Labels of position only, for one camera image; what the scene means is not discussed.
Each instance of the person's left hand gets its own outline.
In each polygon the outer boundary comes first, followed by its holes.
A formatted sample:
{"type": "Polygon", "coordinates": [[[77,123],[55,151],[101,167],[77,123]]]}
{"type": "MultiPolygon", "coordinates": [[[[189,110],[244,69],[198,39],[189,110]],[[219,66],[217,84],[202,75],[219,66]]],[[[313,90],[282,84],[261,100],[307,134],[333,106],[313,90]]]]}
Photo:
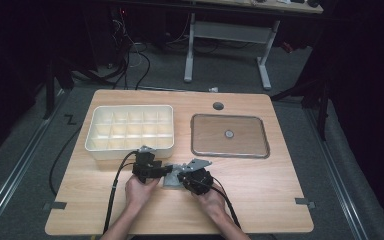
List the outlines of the person's left hand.
{"type": "Polygon", "coordinates": [[[151,198],[160,179],[152,179],[151,182],[143,184],[138,177],[132,175],[126,182],[126,207],[141,210],[149,198],[151,198]]]}

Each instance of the forearm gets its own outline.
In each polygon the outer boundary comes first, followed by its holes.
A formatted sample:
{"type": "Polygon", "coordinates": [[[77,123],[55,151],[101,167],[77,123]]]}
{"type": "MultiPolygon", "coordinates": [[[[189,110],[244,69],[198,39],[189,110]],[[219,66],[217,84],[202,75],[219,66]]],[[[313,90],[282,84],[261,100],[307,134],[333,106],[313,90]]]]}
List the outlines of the forearm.
{"type": "Polygon", "coordinates": [[[101,240],[125,240],[129,233],[130,227],[135,221],[136,216],[139,214],[139,211],[139,208],[126,207],[117,220],[115,220],[111,227],[101,237],[101,240]]]}
{"type": "Polygon", "coordinates": [[[210,216],[218,229],[221,231],[222,236],[226,240],[249,240],[250,238],[246,235],[230,218],[227,213],[223,212],[220,214],[214,214],[210,216]]]}

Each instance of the white plastic tray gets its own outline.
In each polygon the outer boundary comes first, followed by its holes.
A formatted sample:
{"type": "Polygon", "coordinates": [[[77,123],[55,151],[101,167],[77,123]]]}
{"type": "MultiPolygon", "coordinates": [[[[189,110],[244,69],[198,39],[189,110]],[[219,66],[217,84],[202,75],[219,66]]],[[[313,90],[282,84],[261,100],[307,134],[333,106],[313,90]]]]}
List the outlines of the white plastic tray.
{"type": "Polygon", "coordinates": [[[85,148],[96,160],[123,159],[143,145],[156,149],[153,152],[156,158],[172,155],[174,123],[171,106],[100,106],[93,111],[85,148]]]}

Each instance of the metal tray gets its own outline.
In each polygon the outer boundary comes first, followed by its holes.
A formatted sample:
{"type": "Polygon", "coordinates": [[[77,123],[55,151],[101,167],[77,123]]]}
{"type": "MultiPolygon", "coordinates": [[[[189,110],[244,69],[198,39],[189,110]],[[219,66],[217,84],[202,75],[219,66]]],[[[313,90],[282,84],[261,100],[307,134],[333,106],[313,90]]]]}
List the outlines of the metal tray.
{"type": "Polygon", "coordinates": [[[197,156],[268,158],[263,121],[255,116],[195,114],[191,151],[197,156]]]}

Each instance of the rectangular tray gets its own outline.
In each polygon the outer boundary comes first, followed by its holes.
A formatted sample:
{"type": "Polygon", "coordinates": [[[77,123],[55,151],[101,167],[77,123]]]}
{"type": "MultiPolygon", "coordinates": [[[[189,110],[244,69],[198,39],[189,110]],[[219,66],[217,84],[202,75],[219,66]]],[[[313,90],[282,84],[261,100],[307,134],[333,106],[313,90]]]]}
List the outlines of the rectangular tray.
{"type": "Polygon", "coordinates": [[[156,158],[172,155],[174,123],[171,106],[100,106],[93,111],[85,148],[96,160],[123,159],[143,145],[156,149],[153,152],[156,158]]]}
{"type": "Polygon", "coordinates": [[[268,158],[263,121],[254,116],[195,114],[191,150],[197,156],[268,158]]]}

